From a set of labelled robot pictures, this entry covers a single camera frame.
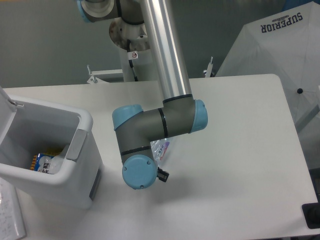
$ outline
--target silver aluminum tube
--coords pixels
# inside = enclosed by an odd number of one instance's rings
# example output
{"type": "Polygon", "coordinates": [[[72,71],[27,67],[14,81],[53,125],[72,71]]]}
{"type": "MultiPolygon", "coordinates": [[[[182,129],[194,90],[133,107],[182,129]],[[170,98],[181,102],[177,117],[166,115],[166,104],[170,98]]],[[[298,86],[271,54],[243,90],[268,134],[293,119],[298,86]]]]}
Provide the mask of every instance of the silver aluminum tube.
{"type": "Polygon", "coordinates": [[[191,94],[170,2],[141,0],[140,4],[164,99],[191,94]]]}

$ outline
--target gray joint housing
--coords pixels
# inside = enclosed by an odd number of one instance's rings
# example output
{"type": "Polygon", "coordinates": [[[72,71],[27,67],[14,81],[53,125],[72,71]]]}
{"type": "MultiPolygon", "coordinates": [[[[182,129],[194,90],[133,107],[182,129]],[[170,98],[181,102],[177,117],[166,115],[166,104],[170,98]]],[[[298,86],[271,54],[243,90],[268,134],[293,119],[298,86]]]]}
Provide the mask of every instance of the gray joint housing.
{"type": "Polygon", "coordinates": [[[140,112],[125,121],[115,130],[122,164],[136,154],[154,159],[150,142],[190,133],[195,111],[195,100],[189,96],[165,102],[162,108],[140,112]]]}
{"type": "Polygon", "coordinates": [[[130,25],[144,23],[140,3],[135,0],[84,0],[81,3],[85,17],[92,23],[121,17],[124,22],[130,25]],[[112,2],[112,8],[101,9],[112,2]]]}

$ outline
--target black connector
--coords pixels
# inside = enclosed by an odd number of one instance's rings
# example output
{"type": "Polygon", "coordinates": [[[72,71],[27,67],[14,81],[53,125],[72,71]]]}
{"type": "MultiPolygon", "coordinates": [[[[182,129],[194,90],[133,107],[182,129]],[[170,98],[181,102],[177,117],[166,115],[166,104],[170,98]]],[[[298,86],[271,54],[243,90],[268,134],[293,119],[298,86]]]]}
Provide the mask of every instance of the black connector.
{"type": "Polygon", "coordinates": [[[156,176],[160,181],[166,182],[169,177],[169,173],[167,171],[163,171],[160,167],[158,167],[158,174],[156,176]]]}
{"type": "Polygon", "coordinates": [[[308,228],[320,229],[320,203],[303,204],[302,211],[308,228]]]}

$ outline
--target black band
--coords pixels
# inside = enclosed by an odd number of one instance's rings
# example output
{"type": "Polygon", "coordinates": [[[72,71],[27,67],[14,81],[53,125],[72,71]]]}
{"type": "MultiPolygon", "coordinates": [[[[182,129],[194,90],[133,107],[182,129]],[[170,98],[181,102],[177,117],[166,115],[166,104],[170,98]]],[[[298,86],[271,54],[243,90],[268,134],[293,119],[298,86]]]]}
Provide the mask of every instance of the black band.
{"type": "Polygon", "coordinates": [[[149,149],[151,149],[151,146],[142,146],[142,147],[138,147],[138,148],[131,149],[131,150],[128,150],[128,151],[123,151],[123,152],[120,153],[120,155],[124,156],[124,155],[127,155],[127,154],[133,154],[133,153],[136,153],[136,152],[149,150],[149,149]]]}
{"type": "Polygon", "coordinates": [[[134,67],[134,64],[133,64],[132,60],[129,60],[129,65],[130,65],[130,68],[134,67]]]}
{"type": "Polygon", "coordinates": [[[122,10],[121,10],[120,0],[115,0],[115,4],[116,4],[116,9],[118,11],[118,16],[121,17],[122,16],[122,10]]]}
{"type": "Polygon", "coordinates": [[[161,120],[162,120],[162,125],[163,125],[163,131],[164,131],[164,138],[166,139],[168,137],[168,128],[167,128],[167,121],[166,121],[166,117],[164,115],[164,111],[162,111],[161,108],[158,108],[160,116],[161,116],[161,120]]]}
{"type": "Polygon", "coordinates": [[[127,39],[126,40],[126,52],[127,53],[130,53],[130,43],[131,43],[130,39],[127,39]]]}
{"type": "Polygon", "coordinates": [[[192,98],[192,94],[186,94],[186,95],[180,95],[180,96],[174,96],[168,99],[165,99],[162,101],[163,104],[167,103],[167,102],[171,102],[173,100],[177,100],[177,99],[184,99],[184,98],[192,98]]]}

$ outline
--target gray wall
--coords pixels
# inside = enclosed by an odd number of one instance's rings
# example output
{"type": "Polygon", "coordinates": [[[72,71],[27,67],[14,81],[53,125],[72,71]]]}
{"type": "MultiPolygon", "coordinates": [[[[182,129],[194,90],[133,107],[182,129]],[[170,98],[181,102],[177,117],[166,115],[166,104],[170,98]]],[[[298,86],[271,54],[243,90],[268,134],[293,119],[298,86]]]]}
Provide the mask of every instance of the gray wall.
{"type": "MultiPolygon", "coordinates": [[[[217,70],[243,24],[278,13],[284,2],[172,0],[189,77],[202,77],[210,56],[217,70]]],[[[0,85],[83,84],[87,64],[119,69],[110,22],[83,22],[74,0],[0,1],[0,85]]]]}

